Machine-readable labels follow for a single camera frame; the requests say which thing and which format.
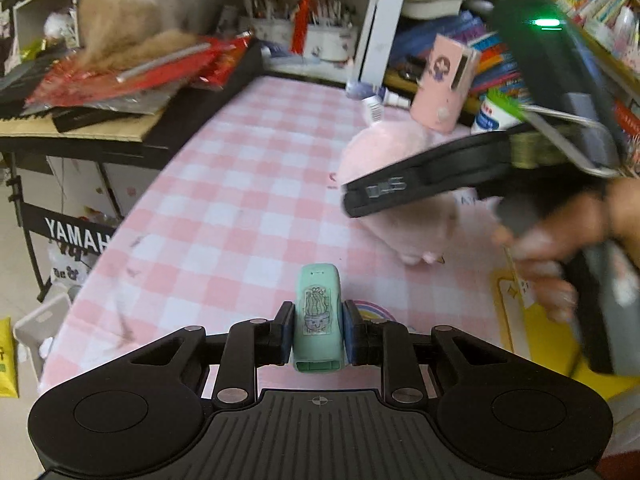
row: green led light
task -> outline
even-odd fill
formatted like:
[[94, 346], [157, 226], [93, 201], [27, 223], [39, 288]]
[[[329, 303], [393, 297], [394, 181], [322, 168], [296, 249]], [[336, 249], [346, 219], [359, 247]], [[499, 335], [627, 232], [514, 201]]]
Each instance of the green led light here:
[[555, 18], [540, 18], [534, 20], [533, 24], [539, 27], [557, 27], [560, 25], [560, 20], [556, 20]]

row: mint green stapler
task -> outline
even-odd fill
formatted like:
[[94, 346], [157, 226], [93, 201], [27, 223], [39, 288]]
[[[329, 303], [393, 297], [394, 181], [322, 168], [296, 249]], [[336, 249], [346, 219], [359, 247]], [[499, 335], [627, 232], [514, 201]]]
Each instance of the mint green stapler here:
[[293, 365], [299, 372], [344, 367], [340, 275], [332, 264], [302, 267], [296, 294]]

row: silver rod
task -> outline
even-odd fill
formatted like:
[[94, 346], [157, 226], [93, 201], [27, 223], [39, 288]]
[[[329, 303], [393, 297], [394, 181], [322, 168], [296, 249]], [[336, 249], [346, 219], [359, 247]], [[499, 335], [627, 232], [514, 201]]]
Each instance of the silver rod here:
[[609, 131], [606, 127], [596, 121], [591, 121], [580, 116], [574, 116], [566, 114], [564, 112], [558, 112], [557, 110], [549, 110], [548, 108], [542, 108], [534, 105], [521, 105], [520, 110], [523, 117], [532, 124], [541, 134], [543, 134], [558, 150], [563, 152], [566, 157], [576, 166], [579, 170], [592, 176], [599, 178], [616, 178], [620, 176], [618, 170], [611, 170], [609, 168], [597, 168], [584, 154], [576, 148], [572, 142], [570, 142], [565, 136], [563, 136], [555, 127], [547, 123], [539, 112], [565, 119], [572, 123], [583, 124], [584, 126], [590, 126], [592, 128], [604, 131], [609, 135]]
[[172, 54], [167, 54], [166, 56], [159, 57], [152, 61], [147, 61], [146, 63], [135, 66], [130, 70], [125, 70], [116, 77], [116, 80], [118, 81], [118, 83], [124, 83], [127, 79], [131, 79], [132, 77], [135, 77], [137, 75], [149, 72], [149, 70], [153, 70], [155, 68], [158, 68], [159, 66], [166, 65], [167, 63], [171, 63], [172, 61], [178, 61], [179, 59], [190, 56], [191, 54], [204, 52], [205, 50], [209, 49], [209, 47], [211, 47], [210, 43], [199, 43], [197, 45], [178, 50], [178, 52], [173, 52]]

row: black handheld device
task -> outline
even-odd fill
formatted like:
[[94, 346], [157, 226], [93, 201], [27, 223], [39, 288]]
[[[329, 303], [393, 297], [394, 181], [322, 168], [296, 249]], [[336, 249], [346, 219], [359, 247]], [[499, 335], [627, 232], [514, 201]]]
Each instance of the black handheld device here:
[[[607, 217], [606, 183], [620, 176], [626, 138], [579, 31], [549, 0], [503, 0], [490, 23], [536, 103], [522, 107], [527, 123], [450, 142], [348, 183], [350, 216], [475, 187], [480, 198], [503, 197], [497, 213], [516, 235], [583, 190], [603, 197]], [[616, 271], [621, 264], [627, 276]], [[614, 240], [562, 265], [578, 292], [577, 332], [590, 368], [640, 376], [637, 269]]]
[[348, 361], [379, 367], [378, 390], [258, 396], [257, 368], [289, 361], [292, 303], [227, 334], [189, 326], [35, 403], [28, 429], [43, 478], [599, 478], [612, 417], [593, 390], [450, 326], [409, 333], [364, 321], [351, 301], [341, 315]]

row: white bottle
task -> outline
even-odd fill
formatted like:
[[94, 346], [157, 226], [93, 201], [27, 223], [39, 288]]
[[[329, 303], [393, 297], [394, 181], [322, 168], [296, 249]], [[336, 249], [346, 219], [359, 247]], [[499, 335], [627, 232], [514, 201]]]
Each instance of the white bottle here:
[[613, 27], [613, 52], [615, 57], [622, 57], [629, 46], [631, 34], [636, 29], [636, 16], [629, 7], [622, 7]]

